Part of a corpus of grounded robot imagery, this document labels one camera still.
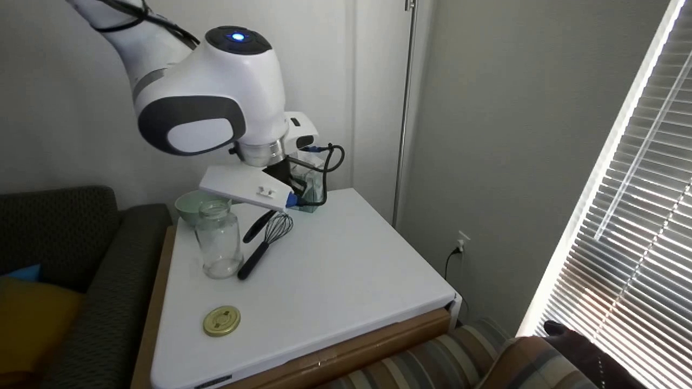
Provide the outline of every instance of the white table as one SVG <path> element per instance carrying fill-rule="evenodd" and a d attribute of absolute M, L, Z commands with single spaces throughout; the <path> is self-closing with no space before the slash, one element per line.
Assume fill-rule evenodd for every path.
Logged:
<path fill-rule="evenodd" d="M 263 215 L 235 206 L 242 231 Z M 192 231 L 178 222 L 155 340 L 152 385 L 176 389 L 235 382 L 308 353 L 449 307 L 460 296 L 354 190 L 329 193 L 314 215 L 290 212 L 295 230 L 275 243 L 246 281 L 208 280 Z M 244 258 L 261 233 L 242 246 Z M 202 321 L 218 305 L 239 309 L 228 337 Z"/>

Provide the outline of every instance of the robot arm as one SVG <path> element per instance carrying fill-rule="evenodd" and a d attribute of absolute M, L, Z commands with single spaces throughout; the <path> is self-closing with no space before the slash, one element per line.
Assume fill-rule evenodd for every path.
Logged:
<path fill-rule="evenodd" d="M 290 186 L 258 166 L 273 166 L 315 136 L 314 126 L 283 113 L 285 93 L 271 43 L 246 29 L 211 29 L 196 39 L 149 14 L 142 0 L 70 0 L 118 52 L 132 85 L 138 130 L 176 155 L 235 143 L 244 164 L 215 166 L 202 189 L 283 208 Z"/>

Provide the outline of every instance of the electrical outlet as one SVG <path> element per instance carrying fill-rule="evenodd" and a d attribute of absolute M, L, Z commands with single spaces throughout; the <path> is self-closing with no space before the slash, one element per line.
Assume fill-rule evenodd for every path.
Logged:
<path fill-rule="evenodd" d="M 465 251 L 470 243 L 472 243 L 472 237 L 468 237 L 465 231 L 458 230 L 456 249 Z"/>

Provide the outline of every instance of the yellow pillow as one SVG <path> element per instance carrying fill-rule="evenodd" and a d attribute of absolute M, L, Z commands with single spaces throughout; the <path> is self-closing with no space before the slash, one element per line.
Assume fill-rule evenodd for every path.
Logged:
<path fill-rule="evenodd" d="M 0 278 L 0 388 L 36 380 L 82 307 L 82 294 Z"/>

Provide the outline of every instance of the window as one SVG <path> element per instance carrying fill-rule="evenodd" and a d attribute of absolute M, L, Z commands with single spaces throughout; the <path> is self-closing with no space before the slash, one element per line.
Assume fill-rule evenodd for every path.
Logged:
<path fill-rule="evenodd" d="M 551 318 L 692 388 L 692 5 L 672 0 L 519 336 Z"/>

